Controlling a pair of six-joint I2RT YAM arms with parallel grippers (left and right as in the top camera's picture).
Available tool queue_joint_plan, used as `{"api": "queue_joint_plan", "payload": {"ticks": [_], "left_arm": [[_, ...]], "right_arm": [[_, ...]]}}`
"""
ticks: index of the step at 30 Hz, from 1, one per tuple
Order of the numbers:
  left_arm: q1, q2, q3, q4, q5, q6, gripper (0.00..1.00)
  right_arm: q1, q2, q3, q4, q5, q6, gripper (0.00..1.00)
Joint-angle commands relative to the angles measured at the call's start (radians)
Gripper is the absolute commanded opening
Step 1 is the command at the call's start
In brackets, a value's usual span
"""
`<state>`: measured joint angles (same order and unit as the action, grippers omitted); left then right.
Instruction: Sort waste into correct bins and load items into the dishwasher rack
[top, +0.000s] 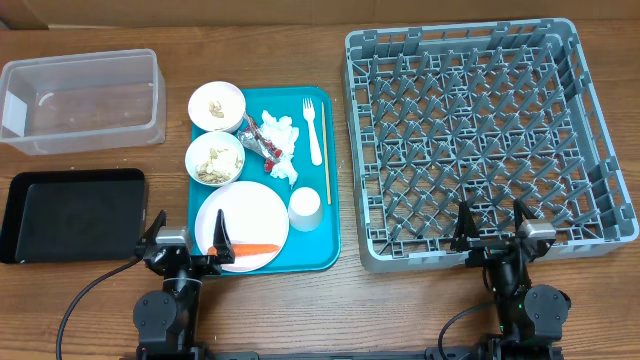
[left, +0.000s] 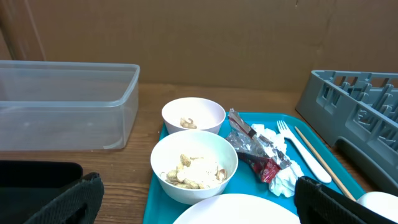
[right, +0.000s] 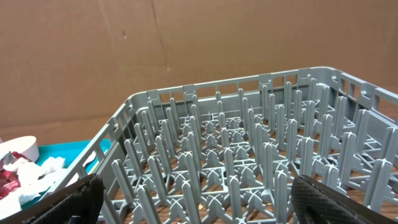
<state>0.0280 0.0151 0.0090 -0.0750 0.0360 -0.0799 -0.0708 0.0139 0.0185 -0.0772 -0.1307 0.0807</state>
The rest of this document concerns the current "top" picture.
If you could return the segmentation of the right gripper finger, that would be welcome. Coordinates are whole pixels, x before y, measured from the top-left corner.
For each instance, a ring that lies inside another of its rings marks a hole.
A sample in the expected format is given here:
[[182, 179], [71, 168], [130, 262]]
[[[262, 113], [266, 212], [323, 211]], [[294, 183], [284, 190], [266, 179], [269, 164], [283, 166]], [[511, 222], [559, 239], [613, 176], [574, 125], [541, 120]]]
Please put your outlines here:
[[518, 235], [532, 235], [537, 217], [521, 199], [513, 202], [515, 231]]
[[459, 212], [450, 249], [456, 252], [469, 251], [480, 239], [479, 230], [473, 219], [469, 204], [462, 201], [459, 204]]

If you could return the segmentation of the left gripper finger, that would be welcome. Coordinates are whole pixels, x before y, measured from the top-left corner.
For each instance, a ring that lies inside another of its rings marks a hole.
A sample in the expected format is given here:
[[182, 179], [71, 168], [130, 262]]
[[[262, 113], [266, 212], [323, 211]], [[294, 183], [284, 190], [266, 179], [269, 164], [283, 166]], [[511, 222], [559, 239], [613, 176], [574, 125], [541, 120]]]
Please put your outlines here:
[[220, 264], [233, 264], [235, 252], [226, 229], [225, 216], [222, 209], [217, 211], [214, 227], [212, 255]]
[[136, 243], [136, 250], [146, 250], [149, 247], [153, 247], [157, 244], [156, 238], [162, 227], [166, 225], [166, 211], [161, 210], [156, 216], [151, 226], [143, 233], [141, 238]]

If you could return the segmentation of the orange carrot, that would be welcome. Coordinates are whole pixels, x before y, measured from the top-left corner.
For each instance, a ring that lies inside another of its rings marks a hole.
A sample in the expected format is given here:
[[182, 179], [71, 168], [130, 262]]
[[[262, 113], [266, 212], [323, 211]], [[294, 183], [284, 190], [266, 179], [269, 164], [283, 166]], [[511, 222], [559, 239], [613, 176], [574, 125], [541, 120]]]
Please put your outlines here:
[[255, 256], [280, 251], [280, 247], [276, 244], [232, 244], [230, 249], [236, 257]]

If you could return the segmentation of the white bowl with rice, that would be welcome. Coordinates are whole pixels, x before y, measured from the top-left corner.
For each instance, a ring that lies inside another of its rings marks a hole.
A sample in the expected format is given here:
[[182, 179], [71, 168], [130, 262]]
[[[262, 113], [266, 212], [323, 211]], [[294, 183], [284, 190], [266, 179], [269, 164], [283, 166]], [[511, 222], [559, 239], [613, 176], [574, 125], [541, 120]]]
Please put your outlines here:
[[240, 177], [245, 150], [240, 141], [226, 132], [207, 132], [197, 137], [185, 154], [185, 167], [197, 183], [221, 187]]

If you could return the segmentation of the white bowl with few peanuts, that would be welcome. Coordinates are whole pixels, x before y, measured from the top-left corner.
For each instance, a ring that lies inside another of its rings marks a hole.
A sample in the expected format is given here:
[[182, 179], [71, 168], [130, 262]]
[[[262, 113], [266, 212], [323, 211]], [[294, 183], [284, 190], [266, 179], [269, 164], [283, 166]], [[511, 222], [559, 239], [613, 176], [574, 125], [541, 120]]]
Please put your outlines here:
[[187, 111], [192, 123], [205, 132], [233, 133], [243, 123], [246, 99], [235, 85], [213, 81], [193, 92]]

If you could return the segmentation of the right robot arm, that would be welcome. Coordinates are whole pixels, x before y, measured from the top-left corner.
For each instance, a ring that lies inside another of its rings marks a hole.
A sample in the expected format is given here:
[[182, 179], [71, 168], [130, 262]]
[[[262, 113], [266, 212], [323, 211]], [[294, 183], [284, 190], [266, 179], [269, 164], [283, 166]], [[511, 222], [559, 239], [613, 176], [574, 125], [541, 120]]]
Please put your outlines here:
[[[571, 308], [570, 297], [548, 285], [534, 286], [527, 265], [545, 256], [556, 241], [556, 229], [519, 199], [513, 202], [515, 234], [506, 240], [483, 241], [467, 202], [459, 205], [451, 249], [465, 252], [468, 268], [482, 269], [483, 282], [493, 294], [489, 303], [477, 305], [451, 318], [438, 337], [439, 355], [459, 359], [561, 359], [563, 325]], [[472, 347], [447, 350], [446, 331], [468, 314], [495, 307], [499, 334], [488, 334]]]

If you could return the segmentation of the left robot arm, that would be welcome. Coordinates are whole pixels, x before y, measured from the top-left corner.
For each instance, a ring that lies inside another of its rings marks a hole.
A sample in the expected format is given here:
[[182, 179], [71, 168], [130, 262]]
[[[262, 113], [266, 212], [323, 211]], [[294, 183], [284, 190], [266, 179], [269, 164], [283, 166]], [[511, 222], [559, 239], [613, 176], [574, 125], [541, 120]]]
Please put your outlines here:
[[143, 295], [133, 310], [138, 359], [213, 359], [204, 343], [196, 341], [196, 324], [203, 278], [219, 275], [235, 261], [224, 212], [214, 221], [214, 255], [193, 255], [187, 228], [166, 226], [160, 212], [136, 245], [135, 255], [163, 278], [162, 288]]

